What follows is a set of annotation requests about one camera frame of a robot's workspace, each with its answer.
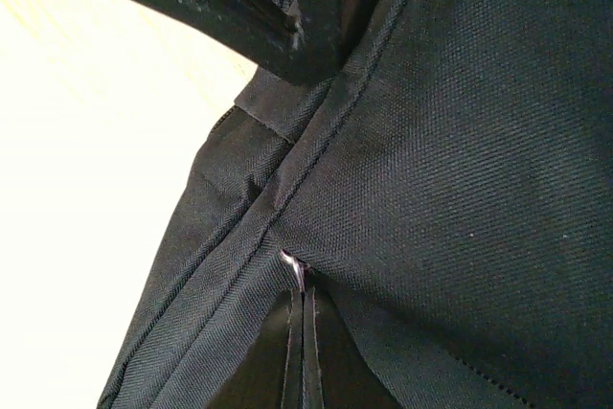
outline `stitching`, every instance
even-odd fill
[[[213,127],[211,128],[211,131],[209,132],[209,135],[213,134],[220,126],[221,124],[223,124],[225,122],[225,120],[230,117],[232,115],[232,113],[237,109],[237,107],[235,105],[233,105],[232,107],[230,107],[225,114],[223,114],[221,116],[221,118],[219,120],[217,120],[217,122],[213,125]]]
[[[368,86],[368,83],[370,82],[371,78],[373,77],[373,74],[375,73],[375,70],[376,70],[376,68],[378,66],[378,63],[380,62],[381,56],[383,55],[383,51],[387,48],[387,44],[388,44],[388,42],[390,40],[390,37],[392,36],[392,32],[396,29],[397,19],[399,18],[400,14],[402,13],[402,11],[403,11],[403,9],[404,9],[404,7],[405,7],[407,2],[408,2],[408,0],[397,0],[392,5],[392,7],[390,8],[390,11],[388,13],[389,21],[384,21],[383,22],[383,24],[390,24],[390,26],[389,26],[389,28],[386,28],[384,30],[384,32],[381,33],[382,37],[380,38],[380,40],[375,40],[375,43],[377,43],[377,46],[375,47],[375,49],[373,51],[373,54],[372,54],[372,56],[369,59],[370,62],[368,62],[367,66],[365,66],[366,73],[365,73],[364,79],[358,83],[358,90],[357,90],[357,92],[355,92],[355,94],[354,94],[355,96],[353,97],[353,100],[350,102],[350,104],[345,109],[344,113],[341,115],[341,119],[339,120],[339,122],[336,124],[336,126],[332,130],[332,133],[330,134],[328,139],[325,141],[325,143],[322,146],[321,150],[315,155],[315,158],[306,167],[306,170],[303,173],[302,177],[299,179],[299,181],[296,183],[296,185],[292,188],[292,190],[290,191],[289,195],[285,198],[285,201],[284,201],[282,207],[277,211],[277,213],[275,213],[272,216],[272,218],[269,220],[269,222],[266,225],[266,227],[263,229],[260,237],[258,238],[258,242],[256,244],[255,249],[249,253],[247,258],[245,258],[244,262],[238,267],[238,270],[235,273],[235,276],[230,280],[230,283],[229,283],[228,287],[226,288],[225,292],[221,295],[221,298],[217,302],[217,305],[215,306],[213,312],[211,313],[211,316],[209,316],[209,318],[202,325],[202,328],[200,328],[200,330],[196,334],[196,336],[195,336],[196,339],[197,339],[197,337],[200,336],[202,331],[204,329],[206,329],[207,325],[209,324],[209,321],[216,314],[217,309],[223,303],[223,301],[225,300],[225,298],[228,295],[228,293],[234,287],[234,285],[235,285],[238,277],[240,276],[240,273],[242,272],[243,268],[251,261],[251,259],[255,256],[255,254],[260,250],[261,245],[263,244],[265,236],[268,234],[268,232],[270,231],[272,226],[277,222],[279,217],[281,217],[281,215],[285,212],[285,209],[287,208],[287,206],[289,205],[289,203],[291,202],[291,200],[293,199],[295,194],[300,190],[301,186],[303,185],[305,180],[307,180],[308,176],[313,171],[313,169],[317,166],[317,163],[319,163],[319,160],[322,158],[322,156],[328,151],[329,145],[331,144],[332,140],[339,133],[340,129],[345,124],[345,121],[347,121],[347,119],[351,115],[353,109],[357,106],[357,104],[362,99],[362,96],[364,95],[366,87]],[[158,397],[163,392],[164,388],[166,388],[167,383],[169,382],[169,380],[171,379],[172,375],[174,374],[174,372],[178,368],[179,364],[183,361],[183,358],[185,357],[185,355],[188,354],[189,351],[192,349],[192,346],[195,343],[196,339],[194,339],[192,341],[192,343],[190,344],[190,346],[181,354],[181,356],[179,357],[176,365],[174,366],[174,368],[170,372],[168,378],[166,379],[164,384],[160,387],[159,391],[155,395],[155,398],[153,399],[153,403],[149,406],[149,408],[153,407],[153,405],[157,401]]]
[[[244,108],[236,106],[237,109],[242,110],[245,114],[247,114],[249,117],[251,117],[253,120],[255,120],[256,122],[258,122],[260,125],[262,125],[264,128],[267,128],[268,130],[272,131],[274,134],[276,134],[278,137],[280,137],[281,139],[283,139],[284,141],[286,141],[288,144],[294,146],[296,143],[294,143],[293,141],[291,141],[290,139],[286,138],[285,136],[283,136],[283,134],[281,134],[279,131],[277,131],[275,128],[273,128],[270,125],[267,125],[265,122],[263,122],[262,120],[260,120],[258,117],[256,117],[255,115],[253,115],[250,112],[247,112]]]
[[[283,3],[288,3],[289,1],[291,1],[291,0],[277,0],[279,5],[282,5]],[[236,105],[233,105],[232,108],[230,110],[228,110],[228,112],[226,114],[224,114],[224,116],[222,116],[221,120],[219,120],[214,125],[214,127],[212,128],[211,133],[213,133],[213,131],[215,131],[221,125],[221,123],[224,122],[225,119],[229,115],[231,115],[232,112],[234,112],[236,107],[237,107]],[[232,229],[239,223],[239,221],[240,221],[240,219],[233,219],[232,222],[230,222],[231,225],[229,226],[229,229],[227,230],[227,232],[224,233],[223,232],[224,229],[221,229],[219,231],[218,235],[213,235],[213,238],[211,239],[211,243],[213,244],[212,247],[215,248],[216,246],[218,246],[225,239],[225,237],[230,234]],[[204,242],[204,243],[202,243],[202,245],[200,245],[198,247],[198,249],[195,252],[196,258],[195,258],[194,263],[191,264],[188,267],[188,270],[179,277],[179,280],[176,282],[174,288],[170,292],[170,295],[166,299],[164,299],[164,302],[162,304],[162,308],[160,309],[160,311],[158,311],[158,313],[151,319],[149,324],[145,327],[145,330],[143,331],[141,336],[138,338],[136,343],[132,346],[132,350],[130,352],[128,352],[128,354],[126,355],[126,357],[124,359],[124,362],[120,366],[120,369],[119,369],[119,371],[117,373],[117,376],[113,379],[114,380],[113,383],[110,384],[110,390],[108,391],[108,393],[105,392],[106,395],[102,395],[102,397],[101,397],[101,401],[100,401],[100,406],[101,407],[107,407],[107,408],[112,408],[113,407],[113,404],[115,403],[115,399],[117,399],[117,396],[121,392],[122,387],[124,385],[125,372],[127,370],[127,367],[129,365],[129,363],[132,361],[132,358],[134,357],[136,352],[139,351],[140,348],[142,347],[142,345],[145,343],[145,340],[147,340],[147,337],[149,336],[149,334],[151,333],[151,331],[153,330],[155,325],[158,323],[160,318],[162,318],[162,316],[164,315],[166,310],[169,308],[169,306],[172,304],[172,302],[174,301],[176,296],[179,294],[179,292],[181,291],[183,286],[192,277],[193,273],[195,273],[195,271],[197,270],[198,266],[204,261],[204,259],[206,257],[205,254],[200,255],[200,256],[197,256],[197,255],[200,252],[203,252],[204,249],[206,248],[206,246],[207,246],[207,244],[206,244],[206,242]],[[222,300],[220,301],[220,304],[223,301],[223,298],[225,298],[227,292],[228,291],[226,291],[224,293],[224,295],[222,297]]]
[[[351,115],[353,109],[357,106],[357,104],[362,99],[362,96],[364,95],[366,87],[368,86],[368,83],[371,81],[371,79],[373,77],[373,74],[375,73],[375,70],[376,70],[376,68],[378,66],[378,63],[379,63],[380,59],[381,59],[381,56],[383,55],[383,51],[387,48],[388,42],[390,40],[390,37],[391,37],[392,33],[394,32],[394,30],[396,29],[397,19],[399,18],[400,14],[402,13],[402,11],[403,11],[403,9],[404,9],[404,7],[405,7],[407,2],[408,2],[408,0],[396,0],[396,2],[394,2],[392,7],[390,8],[390,11],[388,12],[388,18],[389,19],[383,21],[383,24],[389,24],[390,26],[385,28],[384,31],[380,33],[379,37],[375,38],[375,40],[374,40],[374,42],[376,44],[375,45],[375,49],[372,51],[371,56],[368,58],[369,62],[367,62],[367,65],[365,66],[365,71],[366,72],[364,74],[364,78],[361,81],[359,81],[358,84],[356,85],[358,87],[358,89],[354,93],[353,100],[345,108],[344,113],[342,113],[341,118],[340,118],[339,122],[336,124],[336,126],[333,128],[332,133],[329,135],[328,139],[325,141],[325,143],[321,147],[320,151],[315,154],[315,158],[306,167],[302,177],[300,177],[298,182],[295,184],[295,186],[292,188],[292,190],[290,191],[288,196],[285,198],[285,201],[284,201],[282,207],[277,211],[277,213],[275,213],[271,217],[271,219],[269,220],[268,224],[263,229],[260,237],[258,238],[258,241],[256,243],[255,249],[249,253],[247,258],[245,258],[244,262],[238,267],[237,272],[235,273],[234,277],[230,280],[229,285],[227,286],[227,288],[225,289],[225,291],[221,295],[221,298],[217,302],[217,305],[215,306],[215,308],[212,311],[211,315],[209,316],[209,318],[207,318],[205,320],[204,324],[202,325],[202,327],[200,328],[200,330],[196,334],[196,336],[195,336],[196,338],[202,333],[202,331],[209,324],[211,318],[213,318],[213,316],[216,314],[217,309],[223,303],[223,301],[225,300],[225,298],[228,295],[228,293],[234,287],[234,285],[235,285],[235,283],[236,283],[240,273],[242,272],[243,268],[251,261],[251,259],[254,257],[254,255],[261,248],[261,245],[262,245],[262,243],[264,241],[264,238],[268,234],[269,230],[277,222],[279,217],[284,213],[285,209],[287,208],[287,206],[289,205],[289,203],[291,202],[291,200],[293,199],[295,194],[300,190],[300,188],[303,185],[303,183],[305,182],[305,180],[308,178],[310,173],[314,170],[314,168],[319,163],[319,160],[321,159],[321,157],[328,151],[329,145],[331,144],[332,140],[336,137],[336,135],[339,133],[340,129],[342,128],[342,126],[345,124],[345,122],[347,121],[347,119]],[[323,99],[325,99],[326,96],[328,95],[329,89],[330,89],[330,87],[328,88],[328,91],[326,92],[326,94],[322,95]],[[193,273],[195,273],[195,271],[197,270],[197,267],[201,263],[202,263],[202,261],[198,261],[198,264],[194,268],[193,271],[188,272],[185,277],[181,277],[182,281],[183,281],[183,279],[185,279],[185,282],[182,283],[182,285],[185,285],[189,281],[189,279],[192,277]],[[180,290],[182,288],[182,285],[181,286],[178,285],[175,289],[172,290],[171,296],[169,298],[169,301],[165,302],[165,305],[164,305],[164,308],[162,309],[162,311],[160,311],[159,314],[156,315],[154,320],[147,326],[145,333],[142,335],[142,337],[136,343],[136,345],[133,348],[132,352],[130,352],[128,354],[128,356],[127,356],[127,358],[125,360],[125,363],[122,365],[122,368],[120,369],[120,372],[119,372],[119,375],[118,375],[119,382],[116,385],[117,386],[117,390],[114,392],[114,395],[111,394],[111,395],[108,395],[105,398],[105,400],[109,400],[110,399],[108,407],[112,407],[113,406],[113,404],[115,402],[115,399],[117,398],[117,396],[121,392],[121,388],[123,386],[124,378],[125,378],[125,371],[126,371],[128,365],[129,365],[132,357],[136,354],[136,352],[143,345],[143,343],[147,339],[149,333],[151,332],[151,330],[153,329],[153,327],[155,326],[157,321],[159,321],[159,319],[166,312],[166,309],[170,306],[171,302],[174,300],[174,298],[176,298],[176,296],[178,295],[178,293],[180,292]],[[196,339],[194,339],[192,341],[192,343],[190,344],[190,346],[181,354],[181,356],[179,357],[179,360],[177,361],[176,365],[174,366],[174,368],[170,372],[170,374],[169,374],[168,378],[166,379],[166,381],[164,382],[164,384],[162,384],[162,386],[160,387],[160,389],[156,393],[156,395],[155,395],[155,397],[153,399],[153,403],[149,407],[152,407],[155,404],[155,402],[157,401],[157,399],[160,396],[160,394],[162,393],[162,391],[166,388],[166,385],[169,382],[170,378],[172,377],[172,375],[176,371],[176,369],[179,366],[179,364],[183,361],[183,358],[185,357],[185,355],[190,351],[190,349],[192,348],[192,346],[195,343],[195,341],[196,341]]]
[[[227,113],[222,118],[222,120],[220,120],[217,124],[221,125],[221,122],[225,121],[225,119],[227,119],[228,116],[231,115],[231,113],[234,112],[237,109],[238,110],[242,110],[238,106],[233,106],[230,109],[229,113]],[[249,113],[247,113],[244,110],[242,110],[242,111],[248,117],[250,117],[251,119],[253,119],[256,122],[260,123],[259,120],[257,120],[254,117],[252,117]],[[206,181],[208,184],[210,184],[211,186],[216,188],[216,185],[213,182],[211,182],[202,173],[201,173],[201,176],[202,176],[202,179],[204,181]],[[138,337],[138,339],[136,340],[136,342],[132,346],[132,349],[130,350],[130,352],[126,355],[126,357],[124,359],[124,362],[122,363],[122,365],[120,367],[120,370],[118,371],[117,378],[116,378],[114,384],[111,386],[111,388],[114,388],[114,390],[111,390],[108,394],[102,396],[101,402],[100,402],[100,406],[101,407],[109,407],[109,408],[111,408],[113,406],[113,404],[115,402],[115,399],[117,398],[117,396],[119,395],[119,393],[120,393],[120,391],[122,389],[122,386],[123,386],[123,383],[124,383],[124,378],[125,378],[125,372],[127,370],[127,367],[129,366],[129,363],[131,362],[131,360],[134,357],[134,355],[136,354],[136,352],[140,350],[141,346],[145,343],[145,341],[147,340],[147,337],[149,336],[149,334],[151,333],[151,331],[153,330],[155,325],[162,318],[162,316],[164,316],[164,313],[166,312],[166,310],[172,304],[172,302],[174,301],[176,296],[178,296],[178,294],[181,291],[181,289],[183,289],[185,284],[187,284],[187,282],[190,280],[190,278],[192,277],[193,273],[195,273],[195,271],[198,269],[200,264],[206,259],[207,255],[211,253],[212,249],[215,249],[217,246],[219,246],[221,244],[222,241],[225,240],[225,238],[230,234],[232,229],[234,229],[238,225],[238,223],[242,220],[242,218],[244,217],[245,213],[248,211],[249,207],[252,204],[253,204],[253,202],[247,203],[247,206],[244,206],[244,204],[241,204],[241,206],[239,206],[237,209],[235,209],[232,212],[231,216],[233,216],[233,218],[230,219],[230,221],[228,223],[229,225],[226,226],[226,227],[217,229],[212,234],[210,239],[207,239],[206,241],[204,241],[196,249],[196,251],[195,251],[195,259],[187,267],[184,267],[184,272],[181,273],[177,277],[177,279],[174,282],[174,287],[170,291],[169,295],[161,303],[160,310],[151,318],[151,321],[147,324],[147,326],[145,327],[145,330],[141,333],[140,337]]]
[[[478,375],[479,377],[484,378],[485,380],[487,380],[489,383],[491,383],[492,385],[495,385],[498,390],[500,390],[501,392],[505,392],[507,395],[514,397],[515,399],[517,399],[518,401],[523,402],[526,406],[530,407],[530,408],[535,408],[536,406],[534,404],[532,404],[531,402],[529,402],[526,398],[521,397],[520,395],[518,395],[512,388],[509,388],[508,386],[506,386],[505,384],[502,384],[500,382],[498,382],[497,380],[494,380],[493,378],[491,378],[489,375],[482,373],[481,371],[479,371],[478,369],[476,369],[474,366],[471,366],[470,364],[466,363],[462,358],[455,356],[453,354],[451,354],[451,357],[454,358],[456,361],[464,364],[467,368],[469,368],[473,373],[475,373],[476,375]]]

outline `black backpack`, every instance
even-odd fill
[[[613,407],[612,0],[137,1],[261,68],[100,409]]]

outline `black nylon fabric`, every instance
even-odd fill
[[[196,156],[99,407],[205,407],[292,287],[282,248],[404,407],[608,407],[610,6],[380,0],[334,81],[259,71]]]

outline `white wall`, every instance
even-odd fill
[[[0,0],[0,408],[94,407],[254,67],[127,0]]]

